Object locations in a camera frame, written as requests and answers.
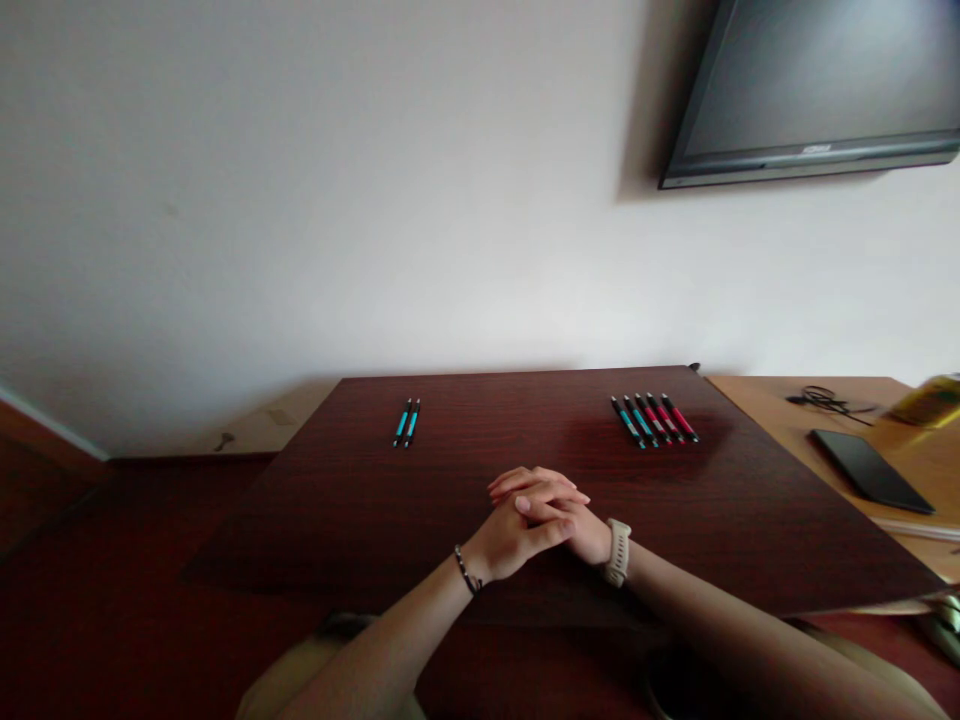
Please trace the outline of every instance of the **white wall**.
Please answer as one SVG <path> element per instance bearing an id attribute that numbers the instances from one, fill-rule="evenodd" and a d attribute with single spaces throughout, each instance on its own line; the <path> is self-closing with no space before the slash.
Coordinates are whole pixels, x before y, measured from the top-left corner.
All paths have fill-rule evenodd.
<path id="1" fill-rule="evenodd" d="M 701 8 L 3 3 L 0 384 L 136 455 L 344 375 L 958 369 L 960 163 L 652 192 Z"/>

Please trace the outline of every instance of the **tv screen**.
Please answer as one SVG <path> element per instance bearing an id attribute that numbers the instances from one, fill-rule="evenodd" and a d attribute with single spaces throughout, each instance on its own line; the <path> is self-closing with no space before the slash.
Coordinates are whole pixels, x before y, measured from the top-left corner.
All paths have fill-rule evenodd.
<path id="1" fill-rule="evenodd" d="M 960 0 L 723 0 L 660 187 L 950 162 Z"/>

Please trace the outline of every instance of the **phone screen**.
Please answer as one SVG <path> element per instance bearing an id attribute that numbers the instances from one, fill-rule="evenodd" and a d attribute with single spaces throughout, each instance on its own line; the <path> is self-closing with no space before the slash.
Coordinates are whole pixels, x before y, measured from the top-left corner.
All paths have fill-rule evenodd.
<path id="1" fill-rule="evenodd" d="M 936 512 L 862 437 L 826 430 L 810 436 L 868 500 L 924 515 Z"/>

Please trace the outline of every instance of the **bottle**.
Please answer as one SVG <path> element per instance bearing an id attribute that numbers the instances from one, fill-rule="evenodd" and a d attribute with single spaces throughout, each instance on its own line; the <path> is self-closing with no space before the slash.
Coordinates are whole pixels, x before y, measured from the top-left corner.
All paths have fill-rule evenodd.
<path id="1" fill-rule="evenodd" d="M 890 408 L 898 420 L 939 428 L 960 416 L 960 373 L 937 375 Z"/>

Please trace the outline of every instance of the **forearm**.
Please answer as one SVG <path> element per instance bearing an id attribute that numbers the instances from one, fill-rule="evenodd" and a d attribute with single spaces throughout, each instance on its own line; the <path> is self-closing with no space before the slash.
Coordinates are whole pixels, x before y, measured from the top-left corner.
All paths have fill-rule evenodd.
<path id="1" fill-rule="evenodd" d="M 777 717 L 934 717 L 839 653 L 634 542 L 627 586 Z"/>
<path id="2" fill-rule="evenodd" d="M 471 599 L 453 556 L 337 653 L 281 717 L 387 717 Z"/>

